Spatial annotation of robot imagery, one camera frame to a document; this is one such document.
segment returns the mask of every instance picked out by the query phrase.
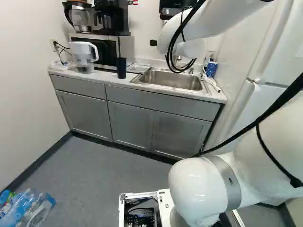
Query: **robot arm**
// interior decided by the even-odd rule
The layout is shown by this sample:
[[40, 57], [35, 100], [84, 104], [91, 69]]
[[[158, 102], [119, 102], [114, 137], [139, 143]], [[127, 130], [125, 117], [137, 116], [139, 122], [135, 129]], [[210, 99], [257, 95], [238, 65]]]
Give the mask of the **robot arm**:
[[[197, 46], [192, 48], [193, 42], [226, 31], [271, 1], [209, 0], [183, 29], [186, 41], [178, 37], [174, 54], [199, 57], [203, 47], [199, 46], [197, 51]], [[184, 11], [183, 17], [190, 11]], [[157, 45], [160, 53], [167, 52], [180, 19], [181, 13], [164, 26]], [[303, 196], [303, 187], [290, 184], [289, 177], [265, 153], [258, 135], [261, 132], [263, 142], [281, 166], [303, 181], [302, 114], [303, 98], [298, 96], [244, 134], [234, 151], [176, 163], [169, 173], [169, 188], [175, 204], [170, 216], [171, 223], [175, 223], [172, 227], [179, 226], [176, 221], [179, 215], [191, 227], [209, 227], [220, 213], [228, 210], [259, 202], [279, 205], [286, 199]]]
[[[259, 126], [272, 155], [301, 181], [302, 114], [303, 96], [296, 96]], [[191, 227], [212, 226], [225, 211], [260, 202], [277, 206], [303, 196], [303, 187], [293, 187], [264, 152], [256, 128], [232, 152], [177, 162], [169, 173], [169, 188], [177, 212]]]
[[[183, 29], [186, 42], [183, 42], [181, 36], [178, 37], [174, 54], [189, 58], [199, 57], [204, 50], [204, 43], [201, 40], [192, 40], [219, 35], [271, 1], [273, 0], [209, 0], [205, 2]], [[190, 11], [191, 9], [185, 10], [183, 18], [186, 18]], [[169, 43], [180, 26], [180, 22], [181, 13], [165, 24], [158, 38], [159, 53], [167, 53]]]

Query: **blue cup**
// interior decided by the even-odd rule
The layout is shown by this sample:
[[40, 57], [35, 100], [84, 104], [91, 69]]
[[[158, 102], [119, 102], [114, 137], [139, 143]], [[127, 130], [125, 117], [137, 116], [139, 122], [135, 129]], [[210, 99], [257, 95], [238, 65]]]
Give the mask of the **blue cup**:
[[218, 63], [215, 61], [209, 61], [207, 64], [206, 75], [213, 78], [218, 68]]

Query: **white countertop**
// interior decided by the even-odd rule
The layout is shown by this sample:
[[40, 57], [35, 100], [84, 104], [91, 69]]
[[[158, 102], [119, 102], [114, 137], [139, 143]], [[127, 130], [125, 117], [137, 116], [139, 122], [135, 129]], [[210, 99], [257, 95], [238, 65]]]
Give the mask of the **white countertop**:
[[127, 87], [127, 88], [142, 90], [142, 91], [150, 91], [150, 92], [155, 92], [155, 93], [160, 93], [160, 94], [186, 97], [186, 98], [204, 100], [204, 101], [209, 101], [209, 102], [214, 102], [214, 103], [225, 104], [227, 102], [227, 98], [224, 95], [223, 91], [218, 93], [213, 88], [213, 86], [211, 86], [210, 84], [207, 84], [207, 83], [205, 83], [205, 86], [208, 89], [208, 94], [204, 94], [202, 92], [201, 93], [196, 92], [196, 91], [191, 92], [189, 90], [182, 90], [182, 89], [173, 88], [173, 87], [153, 87], [153, 86], [147, 86], [147, 85], [142, 85], [142, 84], [130, 83], [130, 81], [137, 76], [137, 74], [134, 74], [134, 73], [127, 73], [126, 79], [119, 79], [117, 76], [117, 73], [108, 72], [108, 71], [100, 71], [100, 70], [95, 70], [91, 74], [78, 73], [75, 70], [67, 70], [67, 71], [49, 70], [49, 73], [58, 75], [58, 76], [63, 76], [63, 77], [88, 80], [88, 81], [103, 83], [103, 84], [107, 84], [107, 85]]

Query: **stainless steel sink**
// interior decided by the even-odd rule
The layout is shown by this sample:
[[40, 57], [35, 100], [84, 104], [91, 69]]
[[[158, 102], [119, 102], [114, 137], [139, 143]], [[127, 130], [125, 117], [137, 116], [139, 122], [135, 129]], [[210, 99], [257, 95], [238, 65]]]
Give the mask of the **stainless steel sink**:
[[167, 70], [150, 69], [145, 74], [136, 76], [131, 83], [174, 87], [189, 91], [207, 93], [205, 84], [200, 80], [201, 74], [173, 73]]

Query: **microwave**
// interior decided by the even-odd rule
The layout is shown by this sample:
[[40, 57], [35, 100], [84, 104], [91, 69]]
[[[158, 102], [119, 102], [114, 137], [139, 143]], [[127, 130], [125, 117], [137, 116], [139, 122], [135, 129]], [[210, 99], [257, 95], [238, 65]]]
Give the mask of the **microwave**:
[[124, 62], [125, 67], [134, 63], [134, 37], [69, 34], [70, 41], [83, 41], [94, 44], [99, 53], [99, 60], [94, 62], [96, 68], [117, 70], [117, 65]]

